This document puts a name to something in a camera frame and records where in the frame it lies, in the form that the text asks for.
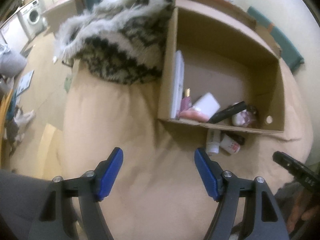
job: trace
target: white bottle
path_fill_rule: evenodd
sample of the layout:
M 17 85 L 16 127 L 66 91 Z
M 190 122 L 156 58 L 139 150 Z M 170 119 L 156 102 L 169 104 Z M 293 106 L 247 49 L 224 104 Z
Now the white bottle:
M 219 153 L 220 135 L 220 130 L 208 129 L 205 151 L 209 157 Z
M 223 134 L 220 147 L 230 154 L 236 154 L 240 150 L 240 144 L 231 139 L 228 135 Z

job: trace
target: beige fabric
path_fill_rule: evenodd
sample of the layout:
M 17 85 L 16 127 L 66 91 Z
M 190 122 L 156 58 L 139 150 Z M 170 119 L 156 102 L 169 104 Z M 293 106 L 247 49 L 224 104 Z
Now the beige fabric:
M 313 135 L 305 104 L 289 68 L 284 76 L 285 132 L 247 134 L 236 155 L 214 159 L 238 177 L 262 176 L 273 193 L 292 177 L 272 161 L 276 150 L 305 161 Z M 206 193 L 193 153 L 205 145 L 206 129 L 156 119 L 160 82 L 119 85 L 80 68 L 64 121 L 65 176 L 82 175 L 121 147 L 124 163 L 109 197 L 100 203 L 115 239 L 202 239 L 217 203 Z

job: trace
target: fluffy blanket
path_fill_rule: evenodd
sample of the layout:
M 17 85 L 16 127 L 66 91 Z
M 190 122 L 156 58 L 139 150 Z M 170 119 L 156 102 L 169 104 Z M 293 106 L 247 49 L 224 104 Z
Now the fluffy blanket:
M 121 84 L 161 77 L 172 0 L 102 0 L 68 19 L 56 35 L 56 55 L 79 58 L 89 71 Z

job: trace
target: black cylindrical object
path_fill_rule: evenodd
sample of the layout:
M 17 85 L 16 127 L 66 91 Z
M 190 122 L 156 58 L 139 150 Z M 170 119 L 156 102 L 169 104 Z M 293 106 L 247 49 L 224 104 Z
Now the black cylindrical object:
M 218 123 L 224 119 L 227 119 L 229 117 L 232 117 L 233 115 L 243 111 L 247 109 L 247 104 L 242 101 L 240 103 L 237 103 L 233 106 L 229 106 L 228 108 L 215 113 L 210 120 L 208 121 L 208 123 Z

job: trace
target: silver bolt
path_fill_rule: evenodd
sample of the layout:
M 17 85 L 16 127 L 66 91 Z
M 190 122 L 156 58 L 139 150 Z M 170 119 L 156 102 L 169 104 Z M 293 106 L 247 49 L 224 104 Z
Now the silver bolt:
M 86 171 L 86 173 L 84 174 L 84 176 L 86 177 L 92 177 L 94 175 L 94 171 Z
M 224 171 L 223 176 L 230 178 L 232 176 L 232 172 L 231 171 Z
M 257 182 L 264 183 L 264 178 L 263 177 L 257 177 Z
M 63 180 L 63 177 L 61 177 L 61 176 L 55 176 L 54 178 L 53 178 L 53 182 L 60 182 L 60 181 L 62 181 Z

